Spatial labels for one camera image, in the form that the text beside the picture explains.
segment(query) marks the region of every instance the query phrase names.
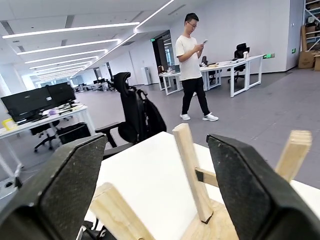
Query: yellow object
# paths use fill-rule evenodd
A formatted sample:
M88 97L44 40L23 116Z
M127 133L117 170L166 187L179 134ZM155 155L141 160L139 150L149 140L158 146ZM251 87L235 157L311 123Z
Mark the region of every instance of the yellow object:
M17 124L14 122L12 118L8 118L2 121L2 125L7 131L11 131L17 127Z

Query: short black hair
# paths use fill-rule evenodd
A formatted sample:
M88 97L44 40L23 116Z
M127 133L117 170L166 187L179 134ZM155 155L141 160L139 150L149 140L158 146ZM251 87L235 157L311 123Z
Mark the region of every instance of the short black hair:
M191 22L193 19L199 22L199 18L198 18L198 16L197 16L194 12L188 13L188 14L185 16L184 22Z

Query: white sneaker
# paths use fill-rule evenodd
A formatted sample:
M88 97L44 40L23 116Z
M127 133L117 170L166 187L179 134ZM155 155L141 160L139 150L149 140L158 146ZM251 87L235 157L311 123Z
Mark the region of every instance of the white sneaker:
M188 114L181 114L180 117L184 120L184 121L188 121L191 119L191 117L189 117Z
M207 116L204 116L202 118L203 121L210 121L210 122L215 122L218 121L219 118L217 116L212 115L212 113L209 113Z

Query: black pants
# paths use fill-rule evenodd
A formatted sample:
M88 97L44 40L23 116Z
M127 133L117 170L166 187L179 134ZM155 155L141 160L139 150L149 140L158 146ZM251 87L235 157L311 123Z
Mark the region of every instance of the black pants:
M208 115L210 111L208 109L208 103L207 103L206 94L204 91L204 81L202 77L183 80L182 86L183 86L183 92L184 92L183 101L182 101L182 114L188 113L191 99L194 96L194 93L196 93L203 114L205 116Z

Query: man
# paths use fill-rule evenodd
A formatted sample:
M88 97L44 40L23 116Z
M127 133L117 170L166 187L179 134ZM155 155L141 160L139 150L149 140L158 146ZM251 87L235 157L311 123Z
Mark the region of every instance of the man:
M180 80L183 86L182 114L180 117L187 121L190 120L188 110L194 93L197 94L200 107L204 114L204 121L217 121L219 118L212 115L208 109L206 94L204 91L204 81L200 72L198 59L201 57L204 45L197 44L197 40L191 34L197 27L199 18L195 13L189 13L185 17L184 32L177 39L175 44L176 56L180 62Z

